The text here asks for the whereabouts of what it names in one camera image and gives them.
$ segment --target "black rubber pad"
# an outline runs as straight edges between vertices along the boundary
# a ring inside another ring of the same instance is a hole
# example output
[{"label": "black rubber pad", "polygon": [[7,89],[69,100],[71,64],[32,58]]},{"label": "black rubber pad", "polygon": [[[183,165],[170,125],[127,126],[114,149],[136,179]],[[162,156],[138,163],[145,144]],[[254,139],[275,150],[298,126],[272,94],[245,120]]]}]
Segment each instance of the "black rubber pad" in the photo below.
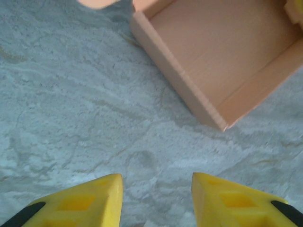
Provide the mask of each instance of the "black rubber pad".
[{"label": "black rubber pad", "polygon": [[5,222],[0,227],[21,227],[28,220],[30,220],[46,203],[45,202],[37,202],[33,205],[24,207],[21,211],[19,211],[15,216],[13,216],[10,220]]},{"label": "black rubber pad", "polygon": [[298,227],[303,227],[303,214],[291,205],[279,201],[271,201],[282,214]]}]

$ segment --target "marble surface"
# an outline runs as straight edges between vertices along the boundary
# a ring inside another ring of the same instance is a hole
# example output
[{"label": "marble surface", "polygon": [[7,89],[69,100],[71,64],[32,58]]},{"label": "marble surface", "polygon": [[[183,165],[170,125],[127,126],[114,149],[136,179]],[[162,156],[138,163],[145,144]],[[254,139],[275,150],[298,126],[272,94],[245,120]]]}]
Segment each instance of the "marble surface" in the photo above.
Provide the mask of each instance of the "marble surface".
[{"label": "marble surface", "polygon": [[201,126],[144,51],[130,1],[0,1],[0,224],[38,197],[122,173],[122,227],[194,227],[193,172],[303,211],[303,70],[225,133]]}]

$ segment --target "stone floor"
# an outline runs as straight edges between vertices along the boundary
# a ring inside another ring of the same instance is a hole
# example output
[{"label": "stone floor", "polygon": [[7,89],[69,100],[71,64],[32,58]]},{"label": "stone floor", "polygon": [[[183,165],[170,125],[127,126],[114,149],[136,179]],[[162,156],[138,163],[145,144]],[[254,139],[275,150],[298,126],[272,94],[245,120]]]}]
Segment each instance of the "stone floor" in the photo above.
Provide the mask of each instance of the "stone floor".
[{"label": "stone floor", "polygon": [[194,227],[193,172],[303,211],[303,70],[221,133],[199,125],[144,51],[130,1],[0,1],[0,224],[32,200],[122,173],[122,227]]}]

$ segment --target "yellow object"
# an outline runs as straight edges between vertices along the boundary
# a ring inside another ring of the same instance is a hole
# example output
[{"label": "yellow object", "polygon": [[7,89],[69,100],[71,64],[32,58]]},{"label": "yellow object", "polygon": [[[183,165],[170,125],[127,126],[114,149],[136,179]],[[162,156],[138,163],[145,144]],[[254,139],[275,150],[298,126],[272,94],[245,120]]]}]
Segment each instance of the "yellow object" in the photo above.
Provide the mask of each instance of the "yellow object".
[{"label": "yellow object", "polygon": [[42,197],[46,204],[22,227],[119,227],[123,180],[111,174]]},{"label": "yellow object", "polygon": [[297,227],[271,201],[286,200],[203,173],[194,173],[197,227]]}]

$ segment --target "open cardboard box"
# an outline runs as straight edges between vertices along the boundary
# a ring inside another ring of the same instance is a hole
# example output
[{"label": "open cardboard box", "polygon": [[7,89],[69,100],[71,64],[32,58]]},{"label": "open cardboard box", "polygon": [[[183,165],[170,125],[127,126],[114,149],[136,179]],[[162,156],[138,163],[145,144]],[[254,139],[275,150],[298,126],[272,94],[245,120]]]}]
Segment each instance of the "open cardboard box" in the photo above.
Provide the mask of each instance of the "open cardboard box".
[{"label": "open cardboard box", "polygon": [[133,0],[131,31],[205,125],[222,131],[303,65],[302,0]]}]

